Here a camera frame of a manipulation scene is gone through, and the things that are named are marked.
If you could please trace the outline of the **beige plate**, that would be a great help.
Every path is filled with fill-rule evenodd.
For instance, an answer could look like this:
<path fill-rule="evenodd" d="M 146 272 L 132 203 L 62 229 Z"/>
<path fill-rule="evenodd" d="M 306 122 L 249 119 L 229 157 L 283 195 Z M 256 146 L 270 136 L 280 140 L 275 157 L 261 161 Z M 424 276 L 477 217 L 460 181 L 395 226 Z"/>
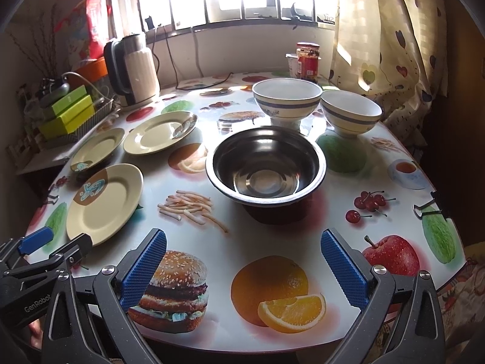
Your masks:
<path fill-rule="evenodd" d="M 101 163 L 119 147 L 124 135 L 122 128 L 114 128 L 91 137 L 72 157 L 71 171 L 79 173 Z"/>
<path fill-rule="evenodd" d="M 69 206 L 68 238 L 72 240 L 85 233 L 95 247 L 108 241 L 135 212 L 143 185 L 141 170 L 130 163 L 98 171 L 81 185 Z"/>
<path fill-rule="evenodd" d="M 154 154 L 170 148 L 190 135 L 197 116 L 186 111 L 162 113 L 133 128 L 123 143 L 127 154 Z"/>

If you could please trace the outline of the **black binder clip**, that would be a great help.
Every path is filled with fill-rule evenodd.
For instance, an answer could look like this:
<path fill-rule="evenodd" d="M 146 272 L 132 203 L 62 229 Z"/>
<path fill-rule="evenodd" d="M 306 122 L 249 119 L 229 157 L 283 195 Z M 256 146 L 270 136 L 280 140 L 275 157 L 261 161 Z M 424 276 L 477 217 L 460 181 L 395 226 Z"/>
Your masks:
<path fill-rule="evenodd" d="M 432 191 L 431 197 L 428 202 L 423 205 L 413 205 L 413 213 L 419 219 L 422 220 L 425 216 L 431 216 L 434 214 L 441 215 L 443 218 L 447 218 L 448 213 L 443 210 L 443 196 L 438 191 Z"/>

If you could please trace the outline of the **patterned tray box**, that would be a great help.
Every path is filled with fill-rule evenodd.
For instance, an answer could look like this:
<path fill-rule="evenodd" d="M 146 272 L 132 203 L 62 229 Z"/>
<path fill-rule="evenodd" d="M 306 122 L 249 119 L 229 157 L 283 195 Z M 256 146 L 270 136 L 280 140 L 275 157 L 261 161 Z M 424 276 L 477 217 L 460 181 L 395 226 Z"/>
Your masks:
<path fill-rule="evenodd" d="M 118 110 L 119 102 L 117 99 L 112 99 L 109 102 L 105 101 L 100 109 L 96 110 L 92 116 L 77 125 L 74 131 L 50 140 L 44 140 L 43 146 L 45 149 L 53 149 L 60 146 L 75 144 L 102 123 L 110 113 L 117 112 Z"/>

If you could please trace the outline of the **upper green box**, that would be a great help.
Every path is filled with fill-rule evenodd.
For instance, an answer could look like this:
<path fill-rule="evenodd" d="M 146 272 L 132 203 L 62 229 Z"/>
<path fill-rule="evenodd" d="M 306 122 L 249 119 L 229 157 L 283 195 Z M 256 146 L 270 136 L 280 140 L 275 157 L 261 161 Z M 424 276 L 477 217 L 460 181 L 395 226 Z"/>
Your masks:
<path fill-rule="evenodd" d="M 61 113 L 65 112 L 76 102 L 87 95 L 87 91 L 84 86 L 75 88 L 70 93 L 64 95 L 58 101 L 52 103 L 50 106 L 43 108 L 43 114 L 46 119 L 53 119 L 58 117 Z"/>

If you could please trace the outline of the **black metal bowl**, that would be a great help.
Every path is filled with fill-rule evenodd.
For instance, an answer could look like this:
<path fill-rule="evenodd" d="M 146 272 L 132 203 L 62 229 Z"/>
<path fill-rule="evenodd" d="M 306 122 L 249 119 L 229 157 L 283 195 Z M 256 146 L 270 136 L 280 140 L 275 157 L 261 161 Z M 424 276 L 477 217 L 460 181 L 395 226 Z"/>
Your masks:
<path fill-rule="evenodd" d="M 242 205 L 282 207 L 310 196 L 327 172 L 321 148 L 299 132 L 261 126 L 222 140 L 206 159 L 206 174 Z"/>

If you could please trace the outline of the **right white blue-striped bowl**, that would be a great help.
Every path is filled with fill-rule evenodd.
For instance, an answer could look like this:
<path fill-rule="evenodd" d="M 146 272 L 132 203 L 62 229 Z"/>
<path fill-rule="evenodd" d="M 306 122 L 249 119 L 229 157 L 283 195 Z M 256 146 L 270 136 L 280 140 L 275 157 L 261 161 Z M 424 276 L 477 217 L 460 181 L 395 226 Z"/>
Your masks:
<path fill-rule="evenodd" d="M 321 107 L 327 121 L 342 137 L 357 137 L 369 132 L 380 121 L 381 106 L 346 90 L 326 90 Z"/>

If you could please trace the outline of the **white blue-striped bowl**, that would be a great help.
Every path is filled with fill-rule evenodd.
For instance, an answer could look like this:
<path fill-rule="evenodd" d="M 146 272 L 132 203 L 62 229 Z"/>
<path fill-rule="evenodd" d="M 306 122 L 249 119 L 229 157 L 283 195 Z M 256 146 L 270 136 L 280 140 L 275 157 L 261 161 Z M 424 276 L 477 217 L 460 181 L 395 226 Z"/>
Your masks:
<path fill-rule="evenodd" d="M 273 78 L 253 85 L 253 97 L 272 125 L 298 130 L 321 101 L 323 89 L 310 81 Z"/>
<path fill-rule="evenodd" d="M 327 121 L 342 137 L 357 137 L 369 132 L 380 121 L 381 106 L 346 90 L 326 90 L 321 107 Z"/>

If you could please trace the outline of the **orange box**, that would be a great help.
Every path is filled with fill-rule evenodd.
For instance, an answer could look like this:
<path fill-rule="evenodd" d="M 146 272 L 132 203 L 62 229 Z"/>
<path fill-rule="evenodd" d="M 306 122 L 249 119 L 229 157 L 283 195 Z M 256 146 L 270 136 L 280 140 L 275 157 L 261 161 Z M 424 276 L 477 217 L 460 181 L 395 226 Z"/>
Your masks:
<path fill-rule="evenodd" d="M 77 68 L 75 72 L 92 83 L 95 83 L 108 75 L 104 57 L 88 61 L 84 66 Z"/>

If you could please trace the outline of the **white electric kettle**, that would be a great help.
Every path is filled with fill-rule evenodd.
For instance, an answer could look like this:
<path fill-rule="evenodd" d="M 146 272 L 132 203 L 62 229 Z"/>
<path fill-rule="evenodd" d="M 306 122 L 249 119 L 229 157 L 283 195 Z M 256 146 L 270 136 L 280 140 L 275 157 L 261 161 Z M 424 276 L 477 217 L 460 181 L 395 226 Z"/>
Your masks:
<path fill-rule="evenodd" d="M 124 109 L 146 105 L 159 96 L 153 53 L 143 33 L 111 39 L 104 46 L 104 61 L 111 86 Z"/>

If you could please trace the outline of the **left white blue-striped bowl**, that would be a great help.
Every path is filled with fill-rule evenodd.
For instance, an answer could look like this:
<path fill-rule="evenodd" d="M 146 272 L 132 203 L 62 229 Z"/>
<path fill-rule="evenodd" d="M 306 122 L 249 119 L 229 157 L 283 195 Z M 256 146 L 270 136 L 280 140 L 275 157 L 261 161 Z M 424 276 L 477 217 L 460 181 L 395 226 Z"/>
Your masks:
<path fill-rule="evenodd" d="M 272 125 L 298 130 L 321 101 L 323 89 L 310 81 L 273 78 L 253 85 L 253 97 Z"/>

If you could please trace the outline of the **red gift bag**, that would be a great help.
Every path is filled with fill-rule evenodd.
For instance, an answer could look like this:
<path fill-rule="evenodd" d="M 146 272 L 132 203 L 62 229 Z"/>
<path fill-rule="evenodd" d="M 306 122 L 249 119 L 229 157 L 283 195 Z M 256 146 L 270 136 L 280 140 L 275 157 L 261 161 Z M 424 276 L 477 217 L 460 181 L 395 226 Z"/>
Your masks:
<path fill-rule="evenodd" d="M 103 56 L 109 41 L 109 15 L 106 0 L 82 0 L 54 27 L 67 48 L 70 67 Z"/>

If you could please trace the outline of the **white cup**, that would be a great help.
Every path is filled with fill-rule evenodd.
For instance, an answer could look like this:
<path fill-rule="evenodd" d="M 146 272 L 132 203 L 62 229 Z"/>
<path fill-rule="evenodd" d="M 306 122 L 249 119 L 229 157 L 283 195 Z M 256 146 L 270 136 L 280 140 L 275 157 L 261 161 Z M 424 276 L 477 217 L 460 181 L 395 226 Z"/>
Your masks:
<path fill-rule="evenodd" d="M 298 73 L 298 55 L 295 53 L 287 53 L 285 57 L 289 66 L 289 75 L 292 78 L 299 78 L 300 75 Z"/>

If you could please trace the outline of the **red sauce jar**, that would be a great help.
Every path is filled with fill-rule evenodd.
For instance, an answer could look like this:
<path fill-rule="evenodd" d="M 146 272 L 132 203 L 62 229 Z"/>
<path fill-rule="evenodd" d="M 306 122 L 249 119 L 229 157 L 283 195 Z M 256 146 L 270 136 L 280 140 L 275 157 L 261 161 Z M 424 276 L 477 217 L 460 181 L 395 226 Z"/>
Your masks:
<path fill-rule="evenodd" d="M 320 45 L 309 42 L 297 43 L 298 78 L 316 83 L 319 69 Z"/>

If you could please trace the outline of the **heart patterned curtain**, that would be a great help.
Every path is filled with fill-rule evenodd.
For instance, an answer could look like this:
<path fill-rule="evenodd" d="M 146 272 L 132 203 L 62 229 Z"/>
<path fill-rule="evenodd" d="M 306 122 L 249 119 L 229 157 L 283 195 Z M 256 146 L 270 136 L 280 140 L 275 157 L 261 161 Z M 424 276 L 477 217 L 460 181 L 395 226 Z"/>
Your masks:
<path fill-rule="evenodd" d="M 424 117 L 447 87 L 444 0 L 338 0 L 329 79 L 378 103 L 405 146 L 425 146 Z"/>

